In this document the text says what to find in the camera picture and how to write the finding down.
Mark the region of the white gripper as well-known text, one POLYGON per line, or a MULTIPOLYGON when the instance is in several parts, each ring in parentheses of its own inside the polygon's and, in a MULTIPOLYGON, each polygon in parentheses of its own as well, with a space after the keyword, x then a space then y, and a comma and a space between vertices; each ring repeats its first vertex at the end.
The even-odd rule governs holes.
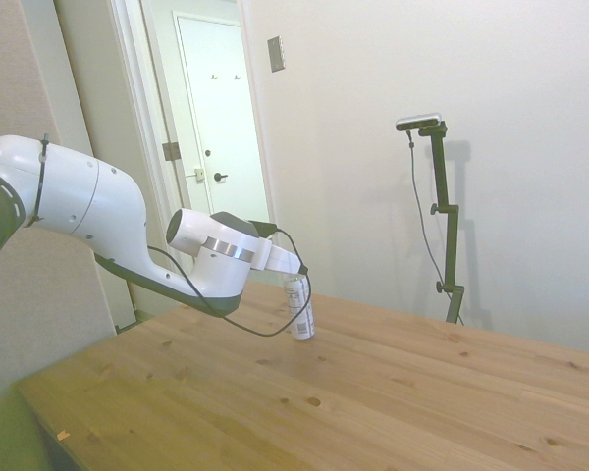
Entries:
POLYGON ((291 275, 306 274, 306 268, 296 254, 262 237, 258 240, 257 248, 251 259, 251 269, 291 275))

